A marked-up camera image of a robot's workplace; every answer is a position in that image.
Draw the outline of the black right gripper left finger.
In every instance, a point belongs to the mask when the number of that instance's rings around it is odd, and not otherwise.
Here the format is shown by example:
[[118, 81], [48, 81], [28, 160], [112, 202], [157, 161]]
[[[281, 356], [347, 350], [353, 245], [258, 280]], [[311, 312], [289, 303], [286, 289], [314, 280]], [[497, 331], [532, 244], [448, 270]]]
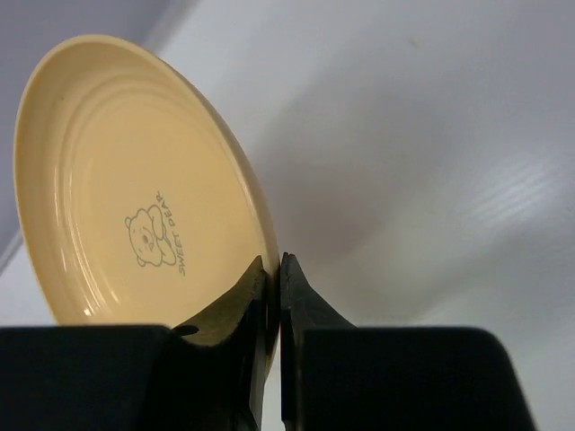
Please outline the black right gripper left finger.
[[265, 381], [266, 274], [175, 328], [1, 332], [4, 430], [256, 430]]

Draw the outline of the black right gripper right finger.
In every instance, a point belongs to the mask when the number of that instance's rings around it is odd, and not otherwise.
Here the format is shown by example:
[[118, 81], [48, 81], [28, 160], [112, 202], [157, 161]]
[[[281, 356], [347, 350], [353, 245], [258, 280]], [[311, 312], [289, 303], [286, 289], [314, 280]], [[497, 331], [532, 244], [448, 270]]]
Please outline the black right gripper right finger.
[[281, 418], [288, 430], [532, 430], [507, 350], [473, 327], [357, 327], [279, 272]]

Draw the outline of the plain beige plate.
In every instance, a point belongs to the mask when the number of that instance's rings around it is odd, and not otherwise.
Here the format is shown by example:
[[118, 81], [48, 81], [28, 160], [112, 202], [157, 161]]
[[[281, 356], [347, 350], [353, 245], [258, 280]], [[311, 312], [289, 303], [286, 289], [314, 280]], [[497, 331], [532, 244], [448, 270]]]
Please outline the plain beige plate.
[[61, 42], [31, 73], [13, 142], [22, 235], [57, 323], [175, 327], [254, 259], [276, 300], [278, 245], [252, 166], [151, 52], [108, 35]]

